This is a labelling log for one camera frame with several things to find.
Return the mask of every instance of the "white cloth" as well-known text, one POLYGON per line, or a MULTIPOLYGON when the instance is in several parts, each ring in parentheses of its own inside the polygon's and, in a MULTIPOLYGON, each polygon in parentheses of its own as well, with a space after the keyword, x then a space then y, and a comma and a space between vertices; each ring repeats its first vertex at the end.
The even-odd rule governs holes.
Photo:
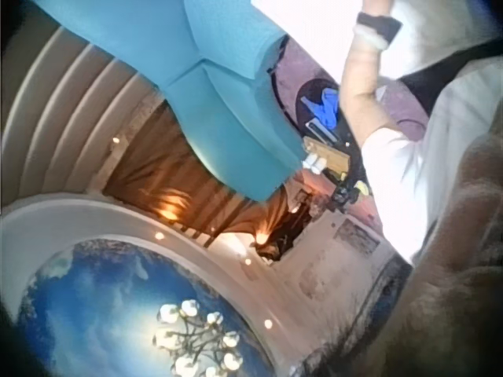
POLYGON ((489 131, 502 98, 503 58, 478 60, 440 93, 422 141, 386 128, 365 141, 384 236, 409 263, 449 199, 461 157, 489 131))
MULTIPOLYGON (((341 81, 362 0, 251 0, 294 38, 337 82, 341 81)), ((473 0, 396 0, 392 16, 403 22, 380 74, 397 79, 452 53, 487 42, 498 27, 473 0)))

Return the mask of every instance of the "blue sofa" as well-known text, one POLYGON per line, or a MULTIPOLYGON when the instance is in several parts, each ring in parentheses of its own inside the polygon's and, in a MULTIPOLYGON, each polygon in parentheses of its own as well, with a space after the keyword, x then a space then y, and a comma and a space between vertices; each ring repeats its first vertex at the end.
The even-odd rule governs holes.
POLYGON ((305 158, 267 69, 285 33, 250 0, 34 0, 154 82, 221 182, 268 199, 305 158))

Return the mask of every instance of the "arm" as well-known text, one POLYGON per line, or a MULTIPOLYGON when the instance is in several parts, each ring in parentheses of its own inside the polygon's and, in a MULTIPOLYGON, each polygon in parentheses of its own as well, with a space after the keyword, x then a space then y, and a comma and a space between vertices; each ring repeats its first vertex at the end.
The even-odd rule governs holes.
MULTIPOLYGON (((393 0, 364 0, 363 12, 389 16, 393 0)), ((356 141, 363 146, 367 137, 382 128, 398 126, 376 100, 381 51, 357 35, 353 39, 344 68, 340 105, 356 141)))

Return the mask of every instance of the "person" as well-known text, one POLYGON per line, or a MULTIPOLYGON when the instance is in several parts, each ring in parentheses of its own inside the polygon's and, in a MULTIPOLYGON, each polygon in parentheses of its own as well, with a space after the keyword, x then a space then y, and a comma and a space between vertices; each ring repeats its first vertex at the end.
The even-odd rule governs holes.
POLYGON ((328 346, 302 372, 501 375, 503 60, 467 65, 440 94, 424 139, 412 142, 373 96, 380 55, 397 29, 380 18, 392 6, 363 2, 341 106, 362 148, 384 235, 415 268, 379 331, 349 350, 328 346))

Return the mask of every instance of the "black wristband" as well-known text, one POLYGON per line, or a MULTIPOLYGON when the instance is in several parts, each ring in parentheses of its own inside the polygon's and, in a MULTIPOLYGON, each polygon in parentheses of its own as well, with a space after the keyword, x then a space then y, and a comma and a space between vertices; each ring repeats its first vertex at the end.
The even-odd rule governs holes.
POLYGON ((356 20, 357 24, 370 27, 378 35, 383 37, 388 44, 391 44, 396 35, 402 28, 402 23, 393 17, 370 16, 367 13, 360 12, 356 20))

